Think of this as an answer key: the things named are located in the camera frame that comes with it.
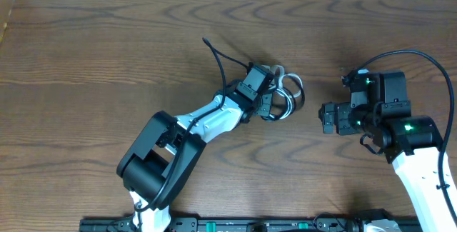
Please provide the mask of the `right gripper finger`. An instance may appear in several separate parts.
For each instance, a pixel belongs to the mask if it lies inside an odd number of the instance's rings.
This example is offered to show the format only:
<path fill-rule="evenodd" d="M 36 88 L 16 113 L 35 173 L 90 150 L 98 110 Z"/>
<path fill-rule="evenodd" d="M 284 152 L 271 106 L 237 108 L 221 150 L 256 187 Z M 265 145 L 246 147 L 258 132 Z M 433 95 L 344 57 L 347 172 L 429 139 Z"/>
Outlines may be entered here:
<path fill-rule="evenodd" d="M 321 108 L 318 111 L 318 117 L 320 120 L 334 120 L 336 111 L 335 111 L 335 103 L 334 102 L 328 102 L 325 104 L 322 104 Z"/>
<path fill-rule="evenodd" d="M 334 120 L 322 120 L 322 129 L 325 134 L 332 134 L 334 128 Z"/>

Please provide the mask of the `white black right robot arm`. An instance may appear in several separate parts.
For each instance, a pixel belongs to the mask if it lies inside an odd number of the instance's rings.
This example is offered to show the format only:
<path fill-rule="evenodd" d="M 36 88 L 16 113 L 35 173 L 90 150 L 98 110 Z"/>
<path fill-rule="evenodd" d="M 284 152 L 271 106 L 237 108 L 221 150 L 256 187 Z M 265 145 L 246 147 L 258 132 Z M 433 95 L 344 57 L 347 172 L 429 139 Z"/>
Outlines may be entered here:
<path fill-rule="evenodd" d="M 318 117 L 323 132 L 340 136 L 360 134 L 384 155 L 401 179 L 423 231 L 455 231 L 442 191 L 456 202 L 453 182 L 444 156 L 443 138 L 429 116 L 413 116 L 406 78 L 401 71 L 356 74 L 348 84 L 351 100 L 322 105 Z"/>

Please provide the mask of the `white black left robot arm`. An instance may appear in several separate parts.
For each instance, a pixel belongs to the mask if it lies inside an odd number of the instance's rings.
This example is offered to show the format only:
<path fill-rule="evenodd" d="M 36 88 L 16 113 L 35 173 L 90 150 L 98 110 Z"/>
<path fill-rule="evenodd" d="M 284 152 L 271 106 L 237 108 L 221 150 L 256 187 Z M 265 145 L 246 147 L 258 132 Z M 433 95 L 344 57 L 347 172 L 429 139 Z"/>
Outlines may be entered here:
<path fill-rule="evenodd" d="M 206 144 L 263 111 L 275 80 L 271 67 L 249 64 L 246 78 L 217 91 L 200 109 L 180 116 L 155 113 L 120 160 L 116 173 L 134 201 L 133 231 L 165 231 L 178 196 Z"/>

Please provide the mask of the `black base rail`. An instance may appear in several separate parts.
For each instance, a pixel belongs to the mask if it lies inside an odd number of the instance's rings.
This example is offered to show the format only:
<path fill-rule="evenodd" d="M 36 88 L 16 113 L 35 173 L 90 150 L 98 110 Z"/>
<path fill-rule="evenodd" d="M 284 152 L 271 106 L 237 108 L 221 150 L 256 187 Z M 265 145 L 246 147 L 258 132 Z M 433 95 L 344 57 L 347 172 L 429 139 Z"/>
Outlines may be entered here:
<path fill-rule="evenodd" d="M 329 231 L 364 232 L 395 231 L 418 232 L 421 225 L 417 218 L 396 218 L 384 209 L 371 209 L 353 216 L 335 215 L 329 212 L 314 217 L 210 217 L 202 218 L 179 212 L 171 212 L 171 217 L 162 221 L 163 228 L 157 231 L 168 232 L 251 232 L 251 231 Z M 151 231 L 149 219 L 145 214 L 138 218 L 91 217 L 79 222 L 78 232 L 128 232 Z"/>

